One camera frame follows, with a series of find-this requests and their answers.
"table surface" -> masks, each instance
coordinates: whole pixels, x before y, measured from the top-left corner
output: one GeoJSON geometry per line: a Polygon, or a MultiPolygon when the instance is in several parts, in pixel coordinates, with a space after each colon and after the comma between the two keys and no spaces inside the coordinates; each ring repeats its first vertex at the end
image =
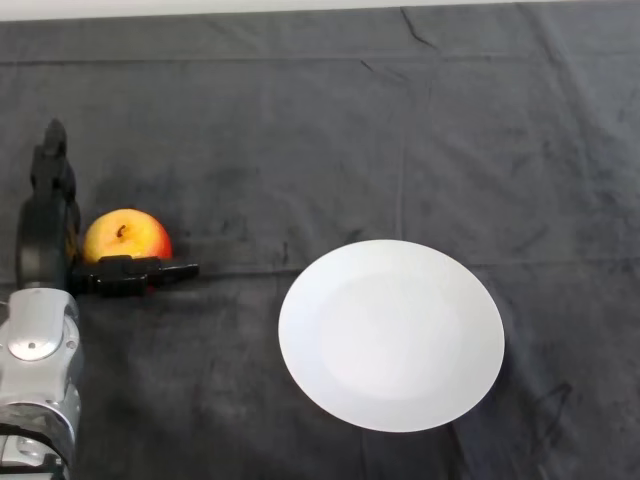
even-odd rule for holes
{"type": "Polygon", "coordinates": [[[139,208],[202,265],[80,299],[77,478],[638,478],[639,86],[633,3],[0,24],[2,293],[54,116],[85,227],[139,208]],[[501,375],[450,425],[353,427],[284,366],[296,275],[373,238],[498,304],[501,375]]]}

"white plate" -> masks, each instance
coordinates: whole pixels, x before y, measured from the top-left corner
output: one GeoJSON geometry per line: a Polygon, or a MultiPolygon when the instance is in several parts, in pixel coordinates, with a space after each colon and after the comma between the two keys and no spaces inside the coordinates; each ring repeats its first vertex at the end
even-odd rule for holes
{"type": "Polygon", "coordinates": [[[422,245],[373,240],[310,265],[282,305],[282,356],[320,407],[365,428],[450,422],[489,391],[500,314],[466,268],[422,245]]]}

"red apple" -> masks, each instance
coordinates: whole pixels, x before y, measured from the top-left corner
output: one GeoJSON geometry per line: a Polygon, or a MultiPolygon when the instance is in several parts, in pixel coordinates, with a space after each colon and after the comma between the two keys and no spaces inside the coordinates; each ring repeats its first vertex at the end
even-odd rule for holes
{"type": "Polygon", "coordinates": [[[84,239],[86,262],[113,255],[171,258],[169,235],[151,215],[130,208],[115,210],[93,222],[84,239]]]}

